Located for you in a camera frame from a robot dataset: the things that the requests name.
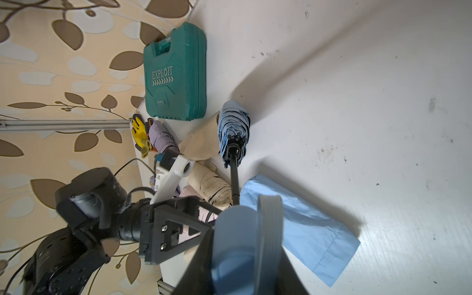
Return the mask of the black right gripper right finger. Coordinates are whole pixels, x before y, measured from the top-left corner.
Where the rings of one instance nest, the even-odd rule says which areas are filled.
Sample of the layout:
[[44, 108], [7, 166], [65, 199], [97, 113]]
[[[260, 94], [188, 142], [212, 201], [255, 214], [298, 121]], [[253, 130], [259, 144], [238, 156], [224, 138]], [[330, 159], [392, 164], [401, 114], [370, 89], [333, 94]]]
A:
[[309, 295], [297, 276], [286, 252], [281, 251], [279, 270], [275, 287], [276, 295]]

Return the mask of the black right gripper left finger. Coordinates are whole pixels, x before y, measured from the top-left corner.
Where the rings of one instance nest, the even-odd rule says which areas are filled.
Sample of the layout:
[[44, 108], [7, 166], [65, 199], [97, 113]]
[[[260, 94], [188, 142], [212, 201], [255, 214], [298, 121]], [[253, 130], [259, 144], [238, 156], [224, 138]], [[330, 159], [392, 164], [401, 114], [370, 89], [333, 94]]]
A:
[[211, 276], [214, 230], [204, 236], [197, 251], [172, 295], [213, 295]]

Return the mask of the light blue umbrella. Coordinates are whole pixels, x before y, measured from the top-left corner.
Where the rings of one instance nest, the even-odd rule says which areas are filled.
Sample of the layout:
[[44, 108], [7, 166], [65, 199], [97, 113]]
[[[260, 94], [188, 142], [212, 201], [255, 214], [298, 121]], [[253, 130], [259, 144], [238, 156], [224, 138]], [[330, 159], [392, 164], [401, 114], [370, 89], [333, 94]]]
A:
[[283, 252], [283, 203], [259, 196], [256, 208], [240, 204], [238, 166], [247, 152], [250, 116], [230, 100], [220, 112], [218, 139], [231, 170], [232, 206], [216, 219], [211, 278], [218, 295], [274, 295]]

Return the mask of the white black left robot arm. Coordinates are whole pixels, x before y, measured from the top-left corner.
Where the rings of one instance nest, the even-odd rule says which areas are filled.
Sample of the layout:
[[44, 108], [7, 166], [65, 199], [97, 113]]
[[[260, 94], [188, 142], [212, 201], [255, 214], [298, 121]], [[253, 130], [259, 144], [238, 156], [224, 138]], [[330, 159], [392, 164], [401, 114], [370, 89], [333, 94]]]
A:
[[200, 209], [220, 210], [196, 196], [134, 203], [109, 168], [94, 168], [55, 193], [66, 227], [49, 234], [18, 274], [25, 295], [78, 295], [111, 256], [103, 241], [138, 244], [136, 254], [158, 265], [198, 246], [214, 222], [199, 220]]

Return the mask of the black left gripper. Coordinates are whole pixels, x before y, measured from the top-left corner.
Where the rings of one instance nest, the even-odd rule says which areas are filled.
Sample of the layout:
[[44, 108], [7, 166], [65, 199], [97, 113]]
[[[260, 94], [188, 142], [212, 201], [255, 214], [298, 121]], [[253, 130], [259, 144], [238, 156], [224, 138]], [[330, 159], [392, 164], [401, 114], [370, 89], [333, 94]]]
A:
[[132, 204], [118, 214], [118, 239], [139, 243], [138, 255], [146, 264], [158, 265], [198, 246], [214, 221], [199, 220], [200, 209], [218, 216], [221, 210], [196, 196], [150, 204]]

